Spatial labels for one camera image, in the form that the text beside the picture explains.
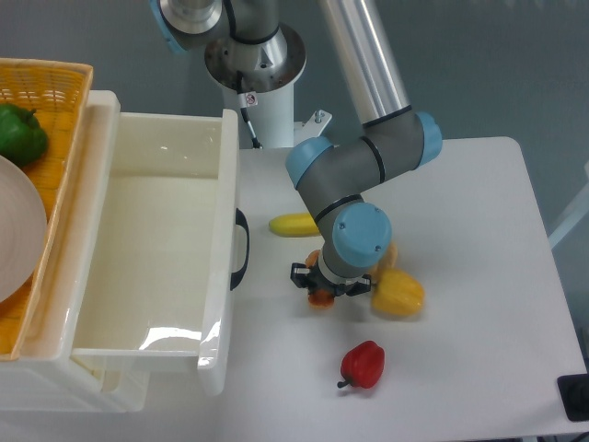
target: black cable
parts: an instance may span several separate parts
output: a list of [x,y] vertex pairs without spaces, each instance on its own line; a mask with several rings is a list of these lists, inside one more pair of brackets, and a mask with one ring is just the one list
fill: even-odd
[[[244,93],[243,87],[241,86],[242,81],[243,81],[243,72],[237,71],[236,91],[237,91],[238,95],[241,95]],[[251,125],[251,120],[249,119],[248,108],[242,108],[241,106],[239,108],[241,111],[241,118],[243,118],[243,122],[249,128],[249,132],[251,134],[251,142],[253,144],[254,149],[261,149],[262,145],[261,145],[260,141],[258,140],[258,137],[256,136],[256,133],[254,132],[253,126]]]
[[227,21],[229,22],[229,36],[234,38],[237,30],[236,13],[231,4],[231,0],[223,0],[223,5],[225,6],[225,11],[227,13]]

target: black handle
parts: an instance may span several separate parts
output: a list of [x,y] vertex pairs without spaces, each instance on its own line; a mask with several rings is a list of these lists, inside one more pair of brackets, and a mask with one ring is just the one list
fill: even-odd
[[234,288],[236,288],[239,285],[239,283],[241,283],[241,280],[243,279],[243,276],[244,276],[244,274],[246,274],[246,270],[248,269],[248,262],[249,262],[248,220],[246,219],[246,216],[243,215],[243,212],[241,212],[239,209],[236,209],[236,225],[243,227],[243,229],[246,231],[246,239],[247,239],[248,243],[246,245],[246,259],[245,259],[243,265],[241,266],[241,268],[239,270],[231,273],[231,284],[229,286],[229,290],[233,290]]

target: gray wall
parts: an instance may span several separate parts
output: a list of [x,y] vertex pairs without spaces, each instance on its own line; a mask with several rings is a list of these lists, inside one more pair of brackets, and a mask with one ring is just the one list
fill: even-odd
[[[589,160],[589,2],[379,1],[414,108],[445,138],[507,135],[524,151],[550,231],[586,183]],[[360,133],[317,2],[282,0],[283,21],[308,51],[295,117],[335,113],[334,141]],[[124,111],[219,115],[202,50],[172,55],[147,0],[0,0],[0,56],[95,66],[95,89]],[[577,325],[589,325],[589,219],[555,250]]]

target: yellow bell pepper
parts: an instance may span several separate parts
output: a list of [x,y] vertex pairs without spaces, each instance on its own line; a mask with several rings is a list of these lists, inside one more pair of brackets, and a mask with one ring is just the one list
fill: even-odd
[[393,241],[390,241],[388,244],[387,251],[383,255],[383,257],[373,265],[369,270],[368,274],[370,274],[371,280],[373,284],[378,283],[378,280],[381,277],[382,272],[385,269],[392,269],[395,267],[395,263],[397,262],[398,257],[398,249],[397,244]]
[[410,274],[384,269],[372,296],[372,307],[391,315],[409,316],[423,308],[425,290]]

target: yellow banana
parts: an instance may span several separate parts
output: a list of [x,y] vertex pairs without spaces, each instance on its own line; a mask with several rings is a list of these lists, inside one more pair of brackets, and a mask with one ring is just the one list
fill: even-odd
[[314,237],[319,234],[315,220],[309,213],[276,216],[268,226],[279,237]]

